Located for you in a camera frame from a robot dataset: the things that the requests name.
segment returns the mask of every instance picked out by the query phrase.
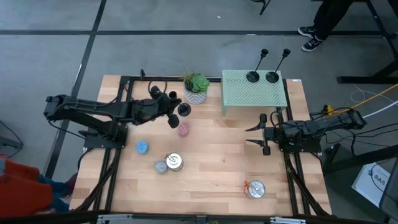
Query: green succulent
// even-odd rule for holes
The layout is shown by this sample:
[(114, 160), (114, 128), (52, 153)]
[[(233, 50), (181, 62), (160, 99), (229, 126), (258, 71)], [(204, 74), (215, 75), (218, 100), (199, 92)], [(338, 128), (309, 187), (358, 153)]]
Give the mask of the green succulent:
[(209, 80), (201, 73), (187, 74), (183, 78), (185, 88), (194, 93), (205, 92), (210, 85)]

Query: black shoe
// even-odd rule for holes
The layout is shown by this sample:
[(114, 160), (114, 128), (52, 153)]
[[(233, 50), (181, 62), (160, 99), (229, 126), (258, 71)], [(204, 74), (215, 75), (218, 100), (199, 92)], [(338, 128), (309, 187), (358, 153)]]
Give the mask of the black shoe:
[(300, 27), (298, 32), (306, 37), (313, 37), (315, 35), (315, 29), (313, 27)]
[(305, 52), (311, 52), (319, 47), (321, 45), (323, 40), (318, 40), (315, 36), (312, 38), (312, 40), (308, 41), (306, 44), (304, 44), (301, 49)]

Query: white cable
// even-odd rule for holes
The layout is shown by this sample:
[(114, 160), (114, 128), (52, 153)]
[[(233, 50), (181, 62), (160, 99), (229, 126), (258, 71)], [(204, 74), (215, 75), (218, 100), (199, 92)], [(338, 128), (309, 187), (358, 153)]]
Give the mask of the white cable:
[[(352, 92), (350, 95), (349, 95), (349, 97), (351, 98), (351, 100), (353, 101), (353, 102), (355, 102), (355, 103), (360, 103), (360, 102), (362, 102), (362, 101), (364, 101), (365, 99), (366, 99), (366, 97), (365, 97), (365, 93), (369, 93), (369, 94), (372, 94), (372, 95), (377, 95), (376, 93), (372, 93), (372, 92), (370, 92), (370, 91), (366, 91), (366, 90), (362, 90), (362, 89), (360, 89), (357, 85), (355, 85), (354, 84), (354, 86), (358, 89), (358, 90), (355, 90), (354, 92)], [(361, 92), (362, 93), (362, 100), (360, 100), (360, 101), (356, 101), (356, 100), (354, 100), (353, 99), (353, 94), (355, 94), (355, 93), (357, 93), (357, 92)], [(391, 102), (394, 102), (394, 100), (392, 100), (392, 99), (390, 99), (390, 98), (388, 98), (388, 97), (386, 97), (386, 96), (384, 96), (384, 95), (380, 95), (381, 97), (384, 97), (385, 99), (387, 99), (387, 100), (389, 100), (389, 101), (391, 101)]]
[(368, 117), (370, 117), (370, 116), (372, 116), (372, 115), (375, 115), (375, 114), (377, 114), (377, 113), (380, 113), (380, 112), (382, 112), (382, 111), (384, 111), (384, 110), (390, 108), (391, 106), (396, 105), (397, 103), (398, 103), (398, 101), (395, 101), (395, 102), (391, 103), (390, 105), (386, 106), (385, 108), (379, 109), (378, 111), (373, 112), (373, 113), (371, 113), (371, 114), (368, 114), (368, 115), (366, 115), (366, 116), (363, 116), (362, 118), (368, 118)]

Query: white pot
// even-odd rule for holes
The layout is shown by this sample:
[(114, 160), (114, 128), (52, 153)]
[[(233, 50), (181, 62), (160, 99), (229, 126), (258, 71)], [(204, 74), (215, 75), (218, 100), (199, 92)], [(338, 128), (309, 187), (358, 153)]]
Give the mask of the white pot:
[(207, 97), (207, 91), (205, 92), (200, 92), (200, 93), (192, 93), (190, 91), (188, 91), (185, 88), (185, 83), (183, 82), (182, 84), (184, 86), (184, 96), (185, 99), (188, 100), (188, 102), (192, 103), (192, 104), (201, 104), (206, 100)]

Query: potted plant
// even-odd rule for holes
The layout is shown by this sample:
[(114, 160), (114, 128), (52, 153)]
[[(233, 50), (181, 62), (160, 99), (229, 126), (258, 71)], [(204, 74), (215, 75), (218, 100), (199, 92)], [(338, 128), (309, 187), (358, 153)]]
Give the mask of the potted plant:
[(183, 77), (184, 95), (188, 102), (200, 104), (206, 100), (209, 80), (201, 73), (190, 73)]

